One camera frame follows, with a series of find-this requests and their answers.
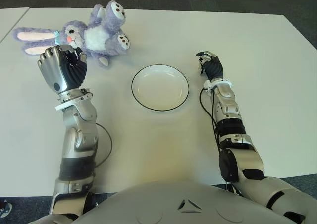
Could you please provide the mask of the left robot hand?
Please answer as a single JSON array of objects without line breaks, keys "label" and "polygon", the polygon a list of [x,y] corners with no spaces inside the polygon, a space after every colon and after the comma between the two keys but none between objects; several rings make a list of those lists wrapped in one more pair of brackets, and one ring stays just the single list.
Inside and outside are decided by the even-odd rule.
[{"label": "left robot hand", "polygon": [[80,47],[56,45],[46,48],[38,60],[47,85],[57,94],[77,89],[87,74],[87,55]]}]

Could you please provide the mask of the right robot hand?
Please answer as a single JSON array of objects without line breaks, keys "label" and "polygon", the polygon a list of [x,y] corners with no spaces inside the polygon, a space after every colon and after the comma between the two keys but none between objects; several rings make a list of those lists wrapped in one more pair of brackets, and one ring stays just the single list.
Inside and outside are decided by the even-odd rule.
[{"label": "right robot hand", "polygon": [[209,81],[223,79],[223,66],[218,56],[209,51],[202,51],[196,54],[199,61],[200,75],[206,74]]}]

